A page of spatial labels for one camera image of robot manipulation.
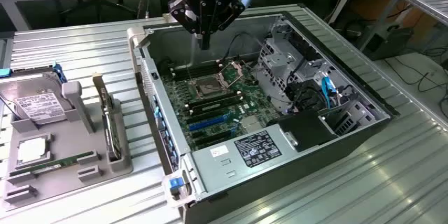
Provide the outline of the black graphics card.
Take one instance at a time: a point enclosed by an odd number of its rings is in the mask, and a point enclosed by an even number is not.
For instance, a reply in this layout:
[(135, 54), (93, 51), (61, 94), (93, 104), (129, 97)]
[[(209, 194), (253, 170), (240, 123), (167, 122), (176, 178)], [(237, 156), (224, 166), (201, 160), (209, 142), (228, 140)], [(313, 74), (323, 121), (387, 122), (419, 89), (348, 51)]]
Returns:
[(103, 75), (100, 73), (95, 72), (92, 74), (92, 81), (100, 97), (107, 154), (109, 161), (113, 162), (121, 159), (119, 134), (115, 122), (115, 103), (113, 98), (107, 91)]

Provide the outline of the black RAM slot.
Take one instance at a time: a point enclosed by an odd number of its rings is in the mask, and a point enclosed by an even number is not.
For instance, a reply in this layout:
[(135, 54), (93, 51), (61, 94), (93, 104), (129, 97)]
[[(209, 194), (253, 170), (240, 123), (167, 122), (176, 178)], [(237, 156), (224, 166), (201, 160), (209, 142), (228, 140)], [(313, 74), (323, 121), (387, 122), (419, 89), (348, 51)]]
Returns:
[(175, 81), (184, 81), (199, 78), (201, 76), (216, 74), (219, 71), (219, 68), (179, 69), (172, 72), (172, 78)]
[(220, 68), (216, 64), (204, 64), (204, 65), (197, 65), (197, 66), (172, 70), (172, 72), (176, 75), (181, 75), (181, 74), (207, 75), (207, 74), (217, 73), (219, 71), (220, 71)]

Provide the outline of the metal disk bay cage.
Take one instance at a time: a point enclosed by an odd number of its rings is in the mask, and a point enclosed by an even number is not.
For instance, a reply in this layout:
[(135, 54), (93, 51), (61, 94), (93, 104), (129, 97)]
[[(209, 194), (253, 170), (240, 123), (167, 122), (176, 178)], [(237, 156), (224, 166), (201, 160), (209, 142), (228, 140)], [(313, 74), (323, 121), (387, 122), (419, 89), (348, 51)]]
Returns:
[(253, 76), (259, 80), (265, 94), (275, 105), (284, 105), (287, 84), (320, 80), (328, 74), (329, 65), (325, 59), (307, 60), (287, 39), (268, 38), (260, 50)]

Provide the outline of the black chair base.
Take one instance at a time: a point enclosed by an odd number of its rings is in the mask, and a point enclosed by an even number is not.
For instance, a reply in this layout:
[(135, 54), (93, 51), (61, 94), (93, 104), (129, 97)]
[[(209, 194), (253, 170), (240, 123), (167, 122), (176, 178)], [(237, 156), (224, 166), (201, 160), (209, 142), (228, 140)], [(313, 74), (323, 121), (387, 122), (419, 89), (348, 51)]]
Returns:
[(60, 19), (61, 24), (67, 23), (67, 18), (72, 13), (79, 12), (89, 7), (93, 7), (95, 9), (95, 17), (99, 23), (103, 21), (103, 16), (101, 16), (103, 7), (108, 7), (115, 10), (124, 11), (128, 14), (131, 14), (133, 18), (137, 17), (137, 10), (125, 6), (124, 0), (117, 0), (116, 2), (111, 0), (76, 0), (75, 6), (69, 7), (65, 10), (61, 9), (60, 0), (55, 0), (53, 2), (57, 7), (59, 19)]

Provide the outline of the metal socket cover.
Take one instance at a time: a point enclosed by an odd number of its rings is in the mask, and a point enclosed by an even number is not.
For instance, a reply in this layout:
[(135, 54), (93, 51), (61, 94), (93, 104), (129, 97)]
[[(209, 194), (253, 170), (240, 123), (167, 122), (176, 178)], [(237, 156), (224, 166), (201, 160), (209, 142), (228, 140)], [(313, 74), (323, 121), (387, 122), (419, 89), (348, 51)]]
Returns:
[(244, 76), (243, 67), (239, 63), (232, 61), (217, 73), (217, 80), (220, 84), (229, 88)]

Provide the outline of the CPU socket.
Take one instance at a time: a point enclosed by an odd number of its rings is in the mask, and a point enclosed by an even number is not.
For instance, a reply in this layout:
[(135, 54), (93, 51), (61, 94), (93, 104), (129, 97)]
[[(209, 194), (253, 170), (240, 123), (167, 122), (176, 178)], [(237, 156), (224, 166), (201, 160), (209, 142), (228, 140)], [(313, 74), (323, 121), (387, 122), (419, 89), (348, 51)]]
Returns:
[(189, 86), (192, 87), (199, 98), (221, 94), (225, 91), (225, 87), (220, 84), (220, 81), (215, 75), (193, 79), (189, 82)]

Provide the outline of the black expansion slot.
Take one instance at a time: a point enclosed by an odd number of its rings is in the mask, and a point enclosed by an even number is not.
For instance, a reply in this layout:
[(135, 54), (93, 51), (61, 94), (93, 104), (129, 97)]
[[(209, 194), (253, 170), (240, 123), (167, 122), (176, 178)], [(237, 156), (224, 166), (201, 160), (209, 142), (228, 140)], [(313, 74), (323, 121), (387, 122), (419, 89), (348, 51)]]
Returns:
[(203, 122), (208, 119), (213, 119), (216, 117), (223, 116), (225, 113), (221, 111), (212, 111), (212, 112), (207, 112), (204, 114), (199, 114), (196, 116), (189, 117), (188, 119), (185, 119), (187, 124), (195, 124), (199, 122)]
[(208, 130), (200, 130), (191, 134), (191, 138), (193, 141), (212, 141), (212, 140), (220, 140), (224, 139), (235, 133), (235, 127), (229, 127), (227, 129), (208, 129)]

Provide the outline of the blue expansion slot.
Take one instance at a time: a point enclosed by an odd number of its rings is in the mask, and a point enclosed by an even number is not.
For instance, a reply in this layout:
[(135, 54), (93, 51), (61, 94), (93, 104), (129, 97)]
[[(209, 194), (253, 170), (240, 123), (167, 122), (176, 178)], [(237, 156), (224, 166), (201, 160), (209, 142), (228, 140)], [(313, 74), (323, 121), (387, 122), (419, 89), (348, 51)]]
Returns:
[(227, 114), (221, 115), (216, 118), (205, 120), (204, 122), (199, 122), (199, 123), (195, 123), (195, 124), (189, 125), (188, 130), (189, 131), (200, 130), (205, 127), (209, 127), (209, 126), (213, 126), (216, 124), (220, 124), (220, 123), (225, 122), (227, 119), (228, 119), (228, 115)]

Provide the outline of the silver chipset heat sink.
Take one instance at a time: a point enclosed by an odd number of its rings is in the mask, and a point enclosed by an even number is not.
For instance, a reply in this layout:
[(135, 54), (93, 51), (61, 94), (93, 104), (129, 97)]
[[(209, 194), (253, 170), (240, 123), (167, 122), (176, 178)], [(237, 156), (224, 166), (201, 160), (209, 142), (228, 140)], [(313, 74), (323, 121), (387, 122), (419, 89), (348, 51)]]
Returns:
[(251, 133), (263, 128), (263, 125), (255, 115), (241, 119), (241, 126), (247, 133)]

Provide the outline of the black plastic air shroud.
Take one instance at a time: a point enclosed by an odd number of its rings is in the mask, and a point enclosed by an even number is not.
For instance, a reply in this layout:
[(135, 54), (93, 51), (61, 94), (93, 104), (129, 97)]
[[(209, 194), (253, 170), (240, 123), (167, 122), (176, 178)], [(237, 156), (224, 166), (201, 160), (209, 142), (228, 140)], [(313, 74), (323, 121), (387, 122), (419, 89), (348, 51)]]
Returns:
[(267, 126), (279, 124), (285, 133), (289, 133), (297, 152), (321, 145), (337, 138), (320, 120), (319, 113), (313, 110), (300, 111), (272, 119)]

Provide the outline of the silver hard disk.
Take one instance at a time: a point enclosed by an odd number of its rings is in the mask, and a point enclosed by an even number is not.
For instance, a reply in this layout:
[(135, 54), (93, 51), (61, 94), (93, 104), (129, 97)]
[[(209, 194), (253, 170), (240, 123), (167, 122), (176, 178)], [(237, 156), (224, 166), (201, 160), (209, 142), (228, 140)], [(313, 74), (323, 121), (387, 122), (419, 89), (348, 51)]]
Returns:
[(17, 119), (31, 119), (37, 125), (65, 120), (65, 111), (73, 108), (53, 71), (1, 77), (0, 99)]

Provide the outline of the metal slat side table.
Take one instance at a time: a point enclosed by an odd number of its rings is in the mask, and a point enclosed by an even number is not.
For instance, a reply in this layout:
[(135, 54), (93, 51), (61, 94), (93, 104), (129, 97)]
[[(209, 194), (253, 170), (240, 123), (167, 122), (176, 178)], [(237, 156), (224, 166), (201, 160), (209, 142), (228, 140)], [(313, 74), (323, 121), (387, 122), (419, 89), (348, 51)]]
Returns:
[[(400, 0), (391, 0), (387, 4), (384, 11), (375, 23), (372, 32), (377, 32), (380, 26), (385, 23), (388, 15)], [(403, 0), (411, 7), (417, 7), (425, 14), (435, 18), (440, 23), (448, 27), (448, 0)]]

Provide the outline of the grey power supply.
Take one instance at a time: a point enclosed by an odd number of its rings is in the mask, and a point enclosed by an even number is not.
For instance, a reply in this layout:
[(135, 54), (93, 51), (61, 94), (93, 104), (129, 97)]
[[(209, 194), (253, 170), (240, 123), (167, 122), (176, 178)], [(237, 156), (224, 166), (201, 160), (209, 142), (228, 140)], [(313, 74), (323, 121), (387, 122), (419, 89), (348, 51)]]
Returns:
[(277, 124), (192, 154), (207, 194), (216, 194), (292, 161), (299, 153)]

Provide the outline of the grey parts rack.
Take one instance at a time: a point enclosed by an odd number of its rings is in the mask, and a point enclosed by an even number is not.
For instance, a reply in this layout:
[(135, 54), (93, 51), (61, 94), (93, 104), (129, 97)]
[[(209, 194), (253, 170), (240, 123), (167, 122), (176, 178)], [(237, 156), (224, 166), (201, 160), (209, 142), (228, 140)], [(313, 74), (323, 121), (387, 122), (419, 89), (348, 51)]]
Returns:
[[(73, 106), (65, 111), (65, 120), (44, 125), (35, 124), (31, 119), (20, 120), (16, 116), (11, 120), (12, 139), (1, 200), (8, 211), (123, 176), (133, 169), (120, 101), (113, 98), (121, 159), (111, 162), (100, 101), (84, 104), (79, 82), (63, 83), (63, 97)], [(31, 162), (20, 162), (20, 142), (39, 137), (47, 140), (45, 154)], [(80, 156), (76, 165), (9, 177), (16, 170), (76, 155)]]

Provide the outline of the blue case latch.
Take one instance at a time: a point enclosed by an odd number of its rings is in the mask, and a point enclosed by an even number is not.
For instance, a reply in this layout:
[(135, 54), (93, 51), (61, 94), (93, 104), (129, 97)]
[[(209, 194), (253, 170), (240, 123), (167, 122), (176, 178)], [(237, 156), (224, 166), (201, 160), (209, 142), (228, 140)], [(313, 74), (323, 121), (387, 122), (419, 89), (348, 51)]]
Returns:
[(177, 190), (185, 185), (184, 179), (181, 177), (175, 177), (169, 179), (169, 189)]

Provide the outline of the open black PC case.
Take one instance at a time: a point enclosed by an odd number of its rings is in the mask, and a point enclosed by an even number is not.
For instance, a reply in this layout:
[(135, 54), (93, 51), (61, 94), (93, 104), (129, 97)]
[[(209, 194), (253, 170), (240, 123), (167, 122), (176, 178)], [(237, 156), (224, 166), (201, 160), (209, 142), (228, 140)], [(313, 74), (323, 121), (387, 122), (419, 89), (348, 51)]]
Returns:
[[(320, 84), (313, 80), (287, 84), (289, 101), (284, 105), (275, 105), (269, 97), (279, 117), (313, 110), (337, 138), (297, 152), (297, 157), (279, 168), (211, 195), (203, 192), (192, 157), (195, 151), (187, 143), (161, 76), (171, 68), (216, 60), (243, 61), (256, 68), (268, 38), (287, 39), (307, 60), (323, 58), (329, 65)], [(180, 211), (184, 224), (208, 224), (348, 157), (399, 115), (343, 61), (343, 53), (359, 56), (359, 52), (329, 34), (323, 25), (313, 29), (289, 12), (245, 15), (212, 39), (208, 51), (192, 44), (188, 32), (177, 24), (129, 28), (128, 43), (164, 171), (161, 187), (167, 204)], [(181, 177), (185, 185), (171, 190), (169, 179), (175, 177)]]

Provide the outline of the silver CPU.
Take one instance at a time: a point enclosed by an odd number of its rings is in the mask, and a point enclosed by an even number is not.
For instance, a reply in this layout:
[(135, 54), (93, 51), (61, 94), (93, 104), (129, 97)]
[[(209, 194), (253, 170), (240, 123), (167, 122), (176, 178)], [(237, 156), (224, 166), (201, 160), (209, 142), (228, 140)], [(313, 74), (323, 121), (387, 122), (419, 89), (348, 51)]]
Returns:
[(45, 154), (47, 140), (43, 137), (20, 142), (17, 160), (23, 163), (40, 159)]

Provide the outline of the green RAM stick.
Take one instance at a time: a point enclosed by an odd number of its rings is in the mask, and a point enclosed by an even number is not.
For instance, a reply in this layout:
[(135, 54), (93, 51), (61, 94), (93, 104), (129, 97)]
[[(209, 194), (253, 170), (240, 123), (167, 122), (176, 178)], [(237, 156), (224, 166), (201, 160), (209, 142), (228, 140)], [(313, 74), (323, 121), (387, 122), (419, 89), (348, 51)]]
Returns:
[(76, 165), (77, 164), (77, 158), (80, 158), (79, 155), (71, 156), (71, 157), (67, 157), (67, 158), (63, 158), (63, 159), (59, 159), (59, 160), (55, 160), (55, 161), (49, 161), (47, 163), (39, 164), (39, 165), (35, 165), (35, 166), (31, 166), (31, 167), (27, 167), (24, 169), (20, 169), (20, 170), (16, 170), (16, 171), (11, 172), (9, 177), (21, 175), (21, 174), (28, 173), (28, 172), (31, 172), (31, 173), (32, 172), (41, 172), (41, 171), (45, 172), (45, 171), (49, 171), (49, 170), (53, 170), (53, 169), (57, 169), (57, 168), (63, 168), (63, 167)]

